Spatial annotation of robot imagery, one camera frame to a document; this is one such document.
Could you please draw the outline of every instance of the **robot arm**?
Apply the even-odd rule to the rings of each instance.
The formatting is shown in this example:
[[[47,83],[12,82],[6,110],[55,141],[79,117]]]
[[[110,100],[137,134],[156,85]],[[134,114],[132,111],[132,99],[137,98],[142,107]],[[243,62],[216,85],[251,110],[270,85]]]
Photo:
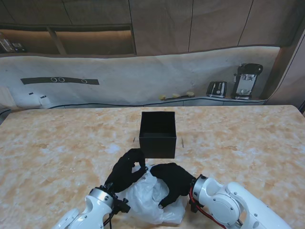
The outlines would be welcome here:
[[[266,204],[236,182],[223,186],[213,178],[200,176],[190,191],[191,202],[207,206],[210,217],[227,229],[290,229]],[[245,222],[239,220],[246,212]]]
[[[68,211],[52,229],[103,229],[114,214],[128,212],[128,200],[118,200],[105,186],[96,187],[86,196],[86,209],[79,213],[77,208]]]

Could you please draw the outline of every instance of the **kitchen counter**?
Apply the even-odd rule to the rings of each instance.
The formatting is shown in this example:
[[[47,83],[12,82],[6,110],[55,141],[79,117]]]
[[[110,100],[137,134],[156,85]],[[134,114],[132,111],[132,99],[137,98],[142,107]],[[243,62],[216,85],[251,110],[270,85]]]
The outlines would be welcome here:
[[[305,228],[305,118],[293,106],[27,110],[0,126],[0,228],[48,229],[139,147],[141,111],[175,111],[175,159],[195,177],[237,181],[292,228]],[[219,228],[187,206],[184,229]],[[126,214],[115,229],[154,228]]]

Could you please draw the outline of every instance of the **plastic bag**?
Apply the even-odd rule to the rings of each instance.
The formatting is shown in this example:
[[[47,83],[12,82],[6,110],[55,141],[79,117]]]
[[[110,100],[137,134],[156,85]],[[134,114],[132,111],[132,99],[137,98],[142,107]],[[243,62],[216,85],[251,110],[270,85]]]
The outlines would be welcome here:
[[[151,166],[147,166],[148,171],[129,188],[117,194],[119,199],[128,199],[131,207],[129,215],[139,220],[161,224],[180,224],[187,204],[187,197],[180,196],[174,203],[159,209],[159,202],[168,195],[169,189],[161,180],[150,173]],[[135,166],[132,172],[137,171],[140,166]]]

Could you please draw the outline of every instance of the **black box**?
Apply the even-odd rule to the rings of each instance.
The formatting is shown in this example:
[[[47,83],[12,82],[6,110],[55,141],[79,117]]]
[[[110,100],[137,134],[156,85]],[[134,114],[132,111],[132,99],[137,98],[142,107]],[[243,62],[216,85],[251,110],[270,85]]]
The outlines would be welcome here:
[[[175,158],[175,112],[142,112],[140,147],[145,158]]]

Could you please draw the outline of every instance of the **upper cabinet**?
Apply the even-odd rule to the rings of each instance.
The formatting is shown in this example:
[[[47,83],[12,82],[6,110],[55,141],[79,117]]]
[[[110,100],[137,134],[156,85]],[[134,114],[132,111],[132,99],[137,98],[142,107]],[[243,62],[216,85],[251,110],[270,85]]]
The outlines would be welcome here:
[[[194,0],[189,51],[237,46],[252,0]]]
[[[70,25],[61,0],[2,0],[17,24]]]
[[[130,0],[138,55],[188,52],[193,0]]]
[[[254,0],[239,45],[290,45],[304,14],[304,0]]]
[[[14,19],[10,16],[10,13],[7,11],[2,1],[0,1],[0,23],[15,23]]]
[[[128,0],[63,0],[73,25],[129,24]]]

